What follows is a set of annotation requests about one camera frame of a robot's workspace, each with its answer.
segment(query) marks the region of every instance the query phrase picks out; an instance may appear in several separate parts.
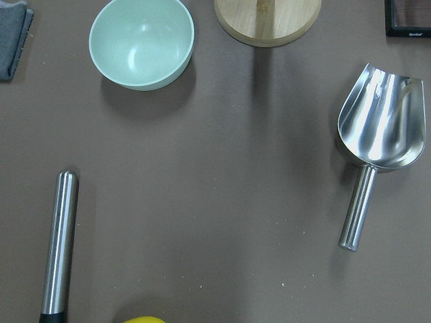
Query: round wooden stand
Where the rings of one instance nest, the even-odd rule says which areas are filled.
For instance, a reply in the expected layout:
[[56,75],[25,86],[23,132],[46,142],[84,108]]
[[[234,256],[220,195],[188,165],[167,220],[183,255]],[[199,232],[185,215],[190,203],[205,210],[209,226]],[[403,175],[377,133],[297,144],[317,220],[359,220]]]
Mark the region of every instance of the round wooden stand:
[[252,46],[274,47],[301,37],[314,24],[322,0],[214,0],[223,29]]

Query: folded towel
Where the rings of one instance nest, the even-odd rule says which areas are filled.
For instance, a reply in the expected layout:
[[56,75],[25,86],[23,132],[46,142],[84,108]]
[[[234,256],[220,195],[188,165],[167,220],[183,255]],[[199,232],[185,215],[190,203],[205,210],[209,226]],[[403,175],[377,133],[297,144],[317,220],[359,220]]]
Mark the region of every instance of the folded towel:
[[33,11],[25,1],[7,3],[0,0],[0,80],[8,81],[15,70],[33,20]]

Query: bowl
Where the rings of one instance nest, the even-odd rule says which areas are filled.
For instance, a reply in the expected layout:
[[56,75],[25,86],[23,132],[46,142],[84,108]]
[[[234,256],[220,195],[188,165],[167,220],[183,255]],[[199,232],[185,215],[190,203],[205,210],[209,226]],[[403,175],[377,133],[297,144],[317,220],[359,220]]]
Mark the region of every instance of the bowl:
[[194,38],[193,20],[179,0],[114,0],[97,15],[88,43],[101,74],[149,91],[181,75]]

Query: lemon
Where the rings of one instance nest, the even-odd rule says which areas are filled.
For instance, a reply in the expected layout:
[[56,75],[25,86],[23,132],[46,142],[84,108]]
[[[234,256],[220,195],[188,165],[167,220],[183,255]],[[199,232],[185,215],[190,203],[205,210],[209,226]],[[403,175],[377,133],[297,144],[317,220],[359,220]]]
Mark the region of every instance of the lemon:
[[154,318],[153,316],[141,316],[140,318],[133,318],[124,323],[165,323],[159,318]]

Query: metal scoop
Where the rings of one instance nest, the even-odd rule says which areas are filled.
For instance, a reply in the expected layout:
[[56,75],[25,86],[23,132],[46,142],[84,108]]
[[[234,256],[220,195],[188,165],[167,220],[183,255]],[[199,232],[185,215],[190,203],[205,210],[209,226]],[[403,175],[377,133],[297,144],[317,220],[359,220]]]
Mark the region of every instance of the metal scoop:
[[390,74],[368,64],[338,118],[339,146],[360,168],[339,245],[358,249],[377,172],[413,163],[425,143],[422,80]]

